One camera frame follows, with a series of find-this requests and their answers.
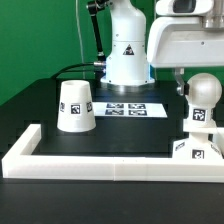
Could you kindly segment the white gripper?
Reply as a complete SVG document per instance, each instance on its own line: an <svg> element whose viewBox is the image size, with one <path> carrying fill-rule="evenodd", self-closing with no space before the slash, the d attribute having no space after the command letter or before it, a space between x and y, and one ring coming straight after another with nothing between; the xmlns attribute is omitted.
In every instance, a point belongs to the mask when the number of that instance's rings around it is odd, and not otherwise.
<svg viewBox="0 0 224 224"><path fill-rule="evenodd" d="M224 66L224 29L205 29L199 17L160 17L150 28L147 60L154 68L175 68L177 93L188 95L183 68Z"/></svg>

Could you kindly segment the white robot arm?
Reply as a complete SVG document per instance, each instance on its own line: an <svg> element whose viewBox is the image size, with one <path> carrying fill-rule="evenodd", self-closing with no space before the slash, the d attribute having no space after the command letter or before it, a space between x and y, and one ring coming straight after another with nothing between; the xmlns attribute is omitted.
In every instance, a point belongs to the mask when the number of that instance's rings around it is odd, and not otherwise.
<svg viewBox="0 0 224 224"><path fill-rule="evenodd" d="M110 9L112 51L102 48L97 13ZM149 86L151 68L172 68L177 91L186 95L182 75L188 67L224 66L224 0L158 0L159 16L150 28L130 0L87 3L96 39L98 60L105 67L104 87L120 92Z"/></svg>

